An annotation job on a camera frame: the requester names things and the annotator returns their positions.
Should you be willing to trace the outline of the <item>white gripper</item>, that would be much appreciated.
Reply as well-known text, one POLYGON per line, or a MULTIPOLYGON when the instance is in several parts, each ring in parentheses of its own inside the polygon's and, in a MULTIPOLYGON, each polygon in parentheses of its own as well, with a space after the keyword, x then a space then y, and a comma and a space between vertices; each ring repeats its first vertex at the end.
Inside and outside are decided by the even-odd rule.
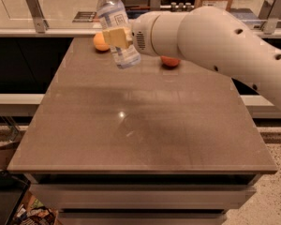
POLYGON ((158 56, 153 45, 153 28, 157 18, 160 16, 158 12, 148 12, 140 15, 131 26, 113 27, 102 31, 104 40, 107 44, 128 49, 132 44, 135 49, 141 53, 150 56, 158 56))

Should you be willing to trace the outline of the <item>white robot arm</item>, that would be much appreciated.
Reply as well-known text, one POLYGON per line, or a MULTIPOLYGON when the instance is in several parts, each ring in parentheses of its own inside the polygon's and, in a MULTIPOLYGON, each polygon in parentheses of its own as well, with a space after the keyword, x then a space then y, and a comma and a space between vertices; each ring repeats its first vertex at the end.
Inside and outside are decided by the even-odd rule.
POLYGON ((129 25, 103 30, 105 42, 192 62, 246 84, 281 111, 281 50, 226 10, 153 11, 129 25))

